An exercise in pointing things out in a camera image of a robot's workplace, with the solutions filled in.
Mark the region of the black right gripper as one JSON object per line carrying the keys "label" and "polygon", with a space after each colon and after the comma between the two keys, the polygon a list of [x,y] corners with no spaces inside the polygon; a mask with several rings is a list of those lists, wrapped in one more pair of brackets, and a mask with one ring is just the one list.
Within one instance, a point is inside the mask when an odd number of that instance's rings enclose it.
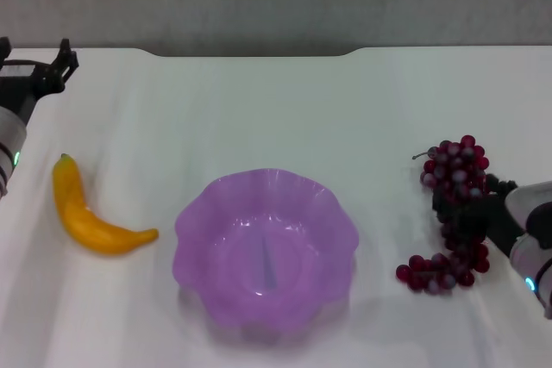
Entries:
{"label": "black right gripper", "polygon": [[432,209],[441,224],[444,246],[453,253],[476,253],[487,237],[509,257],[524,230],[512,218],[503,198],[517,187],[513,180],[487,174],[486,191],[490,196],[458,200],[443,189],[434,190]]}

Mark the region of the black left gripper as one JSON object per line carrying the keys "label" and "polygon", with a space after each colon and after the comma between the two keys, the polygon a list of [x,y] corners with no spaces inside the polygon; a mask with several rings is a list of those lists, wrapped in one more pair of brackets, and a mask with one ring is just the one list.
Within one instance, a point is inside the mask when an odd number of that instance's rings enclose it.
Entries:
{"label": "black left gripper", "polygon": [[10,53],[9,38],[1,37],[1,107],[28,123],[41,93],[65,90],[66,82],[79,67],[77,52],[72,50],[70,41],[63,38],[50,64],[27,59],[6,60]]}

